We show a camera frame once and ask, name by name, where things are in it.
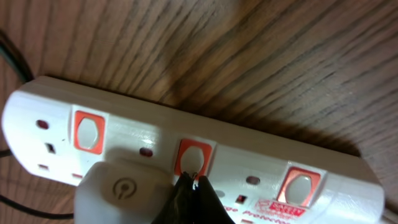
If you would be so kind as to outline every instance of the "wire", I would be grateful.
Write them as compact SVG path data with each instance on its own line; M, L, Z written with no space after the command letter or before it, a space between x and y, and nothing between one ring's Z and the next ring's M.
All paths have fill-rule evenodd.
M15 208L16 210L19 210L21 212L25 212L29 215L33 215L33 216L40 217L40 218L48 218L48 219L52 219L52 220L67 220L67 219L73 218L73 213L52 214L52 213L37 211L37 210L31 209L31 208L25 207L17 202L14 202L2 195L0 195L0 202L5 203L6 205L8 205L12 208Z
M6 62L14 69L22 83L27 83L34 79L34 76L22 54L18 51L17 47L11 42L7 35L0 30L0 54L4 57ZM11 156L11 150L7 149L0 151L0 158ZM52 220L67 220L73 219L73 213L68 214L52 214L47 212L41 212L28 207L25 207L13 200L0 195L0 202L15 208L21 212L25 212L29 215L33 215L40 218L48 218Z

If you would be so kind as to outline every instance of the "white switch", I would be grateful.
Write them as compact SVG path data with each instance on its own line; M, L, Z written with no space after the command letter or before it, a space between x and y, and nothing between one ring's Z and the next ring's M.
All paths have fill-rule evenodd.
M311 178L300 175L291 181L286 189L286 201L291 204L301 205L311 192Z
M185 171L190 175L199 173L204 163L205 156L203 155L202 149L196 146L191 146L181 157L181 172Z
M83 118L77 129L79 146L92 149L98 141L98 128L95 122L89 118Z

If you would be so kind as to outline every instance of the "power strip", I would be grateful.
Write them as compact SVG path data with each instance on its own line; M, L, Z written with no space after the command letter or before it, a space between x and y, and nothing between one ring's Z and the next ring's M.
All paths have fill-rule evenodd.
M196 166L236 223L375 223L384 208L358 157L55 78L15 91L2 129L26 170L71 185L101 161L171 181Z

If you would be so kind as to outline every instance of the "wood grain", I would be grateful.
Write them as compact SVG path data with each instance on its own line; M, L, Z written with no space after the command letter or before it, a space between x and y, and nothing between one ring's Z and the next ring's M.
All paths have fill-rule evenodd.
M36 76L360 155L397 208L397 7L393 0L0 0L0 28ZM0 71L4 106L21 84L3 60ZM13 200L73 210L72 187L30 176L13 157L0 160L0 179L0 193ZM0 205L0 223L58 222Z

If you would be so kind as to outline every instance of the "circular logo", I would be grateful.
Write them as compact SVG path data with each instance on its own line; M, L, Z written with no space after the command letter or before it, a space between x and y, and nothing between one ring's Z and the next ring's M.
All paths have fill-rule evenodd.
M131 178L121 178L113 185L113 195L118 200L125 200L131 198L136 193L137 184Z

